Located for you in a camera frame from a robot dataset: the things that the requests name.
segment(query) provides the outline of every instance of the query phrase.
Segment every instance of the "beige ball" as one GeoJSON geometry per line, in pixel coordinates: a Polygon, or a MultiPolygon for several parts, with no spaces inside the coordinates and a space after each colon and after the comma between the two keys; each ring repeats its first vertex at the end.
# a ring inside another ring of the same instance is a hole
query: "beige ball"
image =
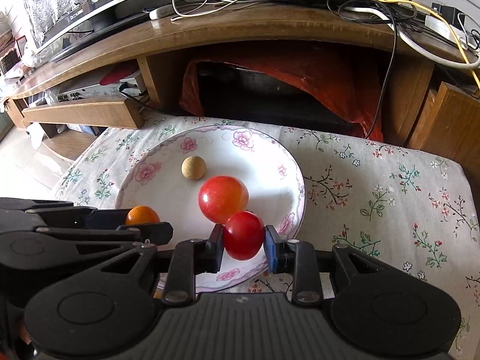
{"type": "Polygon", "coordinates": [[[189,180],[201,179],[207,170],[202,157],[192,155],[183,161],[181,165],[182,174],[189,180]]]}

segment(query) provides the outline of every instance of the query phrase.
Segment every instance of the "floral plate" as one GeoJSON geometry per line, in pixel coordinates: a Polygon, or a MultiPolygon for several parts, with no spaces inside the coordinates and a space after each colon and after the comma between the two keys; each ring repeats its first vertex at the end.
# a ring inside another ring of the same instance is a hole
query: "floral plate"
{"type": "MultiPolygon", "coordinates": [[[[292,155],[272,137],[239,126],[205,126],[178,134],[152,149],[125,179],[116,208],[147,205],[162,221],[173,226],[173,238],[161,250],[173,249],[183,240],[207,239],[214,224],[198,206],[198,191],[212,176],[240,179],[248,188],[247,210],[255,212],[280,236],[296,236],[305,209],[302,172],[292,155]],[[182,162],[191,155],[202,157],[205,176],[191,181],[182,175],[182,162]]],[[[197,292],[236,286],[267,268],[263,248],[248,261],[237,261],[224,252],[221,271],[196,276],[197,292]]],[[[159,287],[165,285],[162,275],[159,287]]]]}

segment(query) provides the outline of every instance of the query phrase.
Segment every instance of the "plate rim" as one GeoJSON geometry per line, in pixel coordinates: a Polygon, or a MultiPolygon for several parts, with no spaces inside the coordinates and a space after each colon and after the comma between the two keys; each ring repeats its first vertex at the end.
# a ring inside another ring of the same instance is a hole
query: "plate rim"
{"type": "MultiPolygon", "coordinates": [[[[191,128],[189,130],[186,130],[186,131],[183,131],[183,132],[179,132],[178,134],[175,134],[173,136],[171,136],[170,138],[167,138],[165,139],[164,141],[160,142],[158,145],[156,145],[155,147],[153,147],[152,150],[148,151],[145,153],[145,155],[140,159],[140,161],[138,161],[135,166],[133,166],[128,175],[124,178],[123,180],[123,183],[120,187],[120,189],[118,190],[118,194],[117,194],[117,198],[115,200],[115,205],[114,205],[114,208],[115,209],[118,209],[121,205],[121,202],[123,200],[123,192],[125,191],[125,189],[128,187],[128,185],[130,184],[130,182],[133,180],[133,174],[135,172],[135,169],[137,169],[137,167],[142,164],[142,163],[145,163],[145,160],[147,159],[147,157],[150,157],[152,155],[154,155],[155,153],[157,153],[160,148],[162,148],[163,146],[167,146],[165,145],[165,143],[172,143],[172,142],[175,142],[178,138],[182,138],[184,136],[186,136],[189,132],[192,132],[192,131],[199,131],[199,130],[203,130],[203,129],[207,129],[206,131],[202,131],[202,132],[210,132],[210,131],[217,131],[217,130],[228,130],[228,131],[236,131],[238,129],[245,129],[245,130],[249,130],[250,132],[254,132],[256,134],[258,134],[261,138],[263,139],[271,139],[273,141],[275,141],[275,143],[281,148],[283,149],[283,151],[285,153],[287,153],[288,156],[291,157],[291,160],[294,162],[294,164],[296,165],[297,167],[297,170],[300,172],[300,175],[301,175],[301,179],[299,180],[297,178],[297,182],[298,182],[298,196],[299,196],[299,203],[298,203],[298,207],[301,206],[301,215],[300,213],[298,213],[298,215],[300,216],[300,220],[296,226],[296,229],[295,229],[295,232],[293,233],[293,235],[289,235],[289,239],[293,239],[295,237],[297,237],[297,234],[299,233],[300,231],[300,228],[302,227],[302,224],[303,224],[303,219],[304,219],[304,216],[305,216],[305,209],[306,209],[306,193],[305,193],[305,179],[303,178],[303,173],[302,173],[302,169],[300,168],[297,160],[295,159],[295,157],[292,155],[292,153],[285,147],[283,146],[278,140],[276,140],[275,138],[273,138],[272,136],[270,136],[269,134],[263,132],[263,131],[260,131],[260,130],[257,130],[256,128],[251,128],[251,127],[245,127],[245,126],[239,126],[239,125],[207,125],[207,126],[199,126],[199,127],[196,127],[196,128],[191,128]]],[[[264,267],[261,267],[259,268],[258,270],[256,270],[256,267],[253,268],[253,269],[250,269],[248,272],[246,272],[244,275],[242,275],[242,277],[240,278],[237,278],[237,279],[232,279],[230,280],[228,283],[226,283],[225,285],[223,286],[220,286],[220,287],[207,287],[207,286],[196,286],[195,285],[195,288],[196,289],[205,289],[205,290],[210,290],[211,292],[218,292],[218,291],[224,291],[224,290],[228,290],[229,288],[233,288],[233,287],[236,287],[238,286],[239,284],[241,283],[244,283],[248,280],[251,280],[251,279],[254,279],[255,277],[261,275],[263,272],[265,272],[267,269],[268,269],[268,264],[266,264],[266,257],[264,256],[264,259],[257,264],[257,266],[260,266],[264,264],[265,266],[264,267]]]]}

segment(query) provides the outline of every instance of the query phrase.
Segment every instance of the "wooden cabinet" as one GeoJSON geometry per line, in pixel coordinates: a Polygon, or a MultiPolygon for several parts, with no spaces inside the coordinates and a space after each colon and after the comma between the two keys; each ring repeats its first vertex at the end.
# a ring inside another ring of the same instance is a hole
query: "wooden cabinet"
{"type": "Polygon", "coordinates": [[[5,110],[7,111],[8,116],[10,116],[13,124],[20,130],[26,130],[27,126],[30,124],[23,121],[22,110],[27,108],[27,105],[23,99],[7,99],[4,102],[5,110]]]}
{"type": "Polygon", "coordinates": [[[442,83],[430,90],[407,143],[462,165],[480,208],[480,102],[459,88],[442,83]]]}

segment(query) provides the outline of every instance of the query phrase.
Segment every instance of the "cherry tomato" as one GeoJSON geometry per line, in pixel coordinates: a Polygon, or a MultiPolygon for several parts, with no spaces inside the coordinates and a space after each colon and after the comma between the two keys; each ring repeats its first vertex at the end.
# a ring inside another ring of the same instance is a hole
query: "cherry tomato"
{"type": "Polygon", "coordinates": [[[234,213],[245,210],[248,190],[240,180],[230,176],[215,176],[202,185],[198,205],[202,213],[214,223],[225,225],[234,213]]]}
{"type": "Polygon", "coordinates": [[[263,222],[250,211],[233,214],[225,224],[223,243],[226,252],[236,260],[249,260],[263,244],[263,222]]]}
{"type": "Polygon", "coordinates": [[[154,209],[147,206],[133,207],[125,219],[126,225],[143,225],[145,223],[159,223],[160,218],[154,209]]]}

